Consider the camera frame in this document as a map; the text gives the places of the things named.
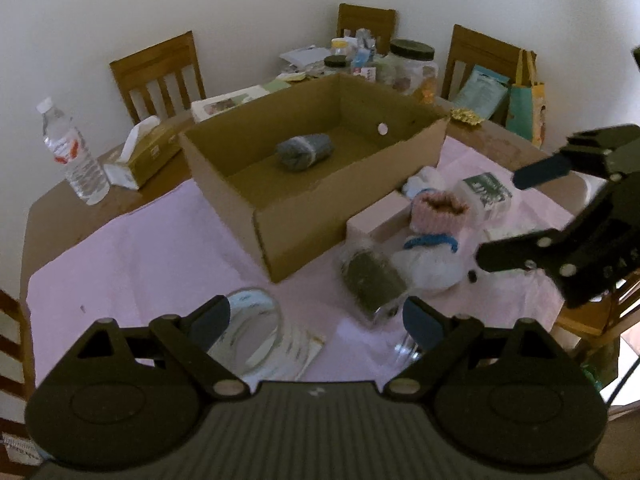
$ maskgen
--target ribbed black surface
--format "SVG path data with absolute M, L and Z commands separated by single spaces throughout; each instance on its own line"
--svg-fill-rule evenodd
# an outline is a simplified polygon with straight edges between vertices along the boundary
M 587 466 L 517 475 L 473 462 L 447 444 L 424 411 L 382 399 L 371 383 L 265 383 L 243 402 L 215 406 L 171 455 L 112 474 L 45 465 L 34 480 L 597 480 Z

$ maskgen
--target dark green jar lid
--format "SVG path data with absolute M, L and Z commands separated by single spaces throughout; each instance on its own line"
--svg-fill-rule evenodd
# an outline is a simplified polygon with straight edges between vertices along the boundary
M 391 40 L 389 49 L 396 56 L 407 59 L 417 59 L 418 61 L 432 61 L 436 51 L 426 43 L 412 40 Z
M 324 66 L 330 68 L 344 68 L 347 66 L 346 56 L 327 56 L 324 58 Z

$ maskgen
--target white logo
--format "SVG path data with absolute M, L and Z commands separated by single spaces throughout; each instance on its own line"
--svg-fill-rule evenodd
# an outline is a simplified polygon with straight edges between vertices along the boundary
M 313 390 L 309 390 L 309 395 L 312 397 L 320 397 L 322 395 L 324 395 L 326 393 L 326 390 L 324 388 L 322 388 L 321 386 L 318 386 L 317 388 L 314 388 Z

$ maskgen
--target wooden table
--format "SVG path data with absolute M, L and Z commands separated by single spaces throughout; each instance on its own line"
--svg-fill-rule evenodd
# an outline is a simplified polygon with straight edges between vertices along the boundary
M 450 108 L 450 103 L 441 99 L 437 104 Z M 451 123 L 447 133 L 511 171 L 545 156 L 526 140 L 491 122 L 485 122 L 475 130 Z M 155 200 L 189 177 L 189 168 L 182 153 L 179 153 L 142 190 L 112 186 L 108 195 L 94 206 L 87 206 L 78 200 L 66 182 L 51 189 L 29 211 L 22 252 L 21 302 L 25 303 L 29 278 L 34 272 L 107 222 Z M 574 174 L 540 188 L 571 213 L 581 209 L 580 197 L 584 196 L 585 190 L 584 181 Z

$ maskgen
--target white wall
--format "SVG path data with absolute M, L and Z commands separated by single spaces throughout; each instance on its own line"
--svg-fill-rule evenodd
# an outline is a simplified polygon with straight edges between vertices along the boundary
M 351 0 L 399 11 L 398 35 L 436 49 L 443 68 L 453 25 L 538 54 L 548 145 L 581 129 L 640 123 L 640 0 Z
M 341 1 L 397 9 L 399 35 L 432 44 L 441 66 L 455 23 L 535 50 L 551 150 L 576 130 L 640 123 L 640 0 L 0 0 L 0 286 L 17 295 L 28 208 L 62 178 L 40 99 L 101 153 L 130 128 L 110 61 L 193 29 L 207 94 L 242 88 L 285 49 L 330 38 Z
M 193 30 L 207 95 L 278 73 L 277 55 L 333 37 L 340 0 L 0 0 L 0 287 L 18 295 L 30 205 L 63 177 L 34 106 L 70 112 L 94 153 L 130 119 L 109 69 Z

